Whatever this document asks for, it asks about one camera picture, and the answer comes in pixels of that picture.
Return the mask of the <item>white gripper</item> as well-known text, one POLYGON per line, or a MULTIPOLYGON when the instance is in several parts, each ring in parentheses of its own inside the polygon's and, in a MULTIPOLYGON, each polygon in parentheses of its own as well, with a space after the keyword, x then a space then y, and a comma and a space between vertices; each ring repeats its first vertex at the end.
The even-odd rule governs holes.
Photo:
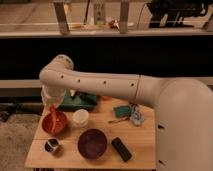
POLYGON ((46 85, 42 86, 41 98, 45 107, 50 107, 51 105, 55 108, 59 107, 64 100, 65 94, 65 89, 46 85))

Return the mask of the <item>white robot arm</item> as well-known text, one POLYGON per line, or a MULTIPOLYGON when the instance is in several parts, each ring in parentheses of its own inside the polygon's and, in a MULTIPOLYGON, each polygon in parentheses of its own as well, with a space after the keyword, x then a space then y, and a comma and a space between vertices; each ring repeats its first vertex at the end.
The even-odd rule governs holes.
POLYGON ((42 100, 61 104, 74 89, 151 107, 157 171, 213 171, 213 90, 195 78, 78 72, 60 54, 39 73, 42 100))

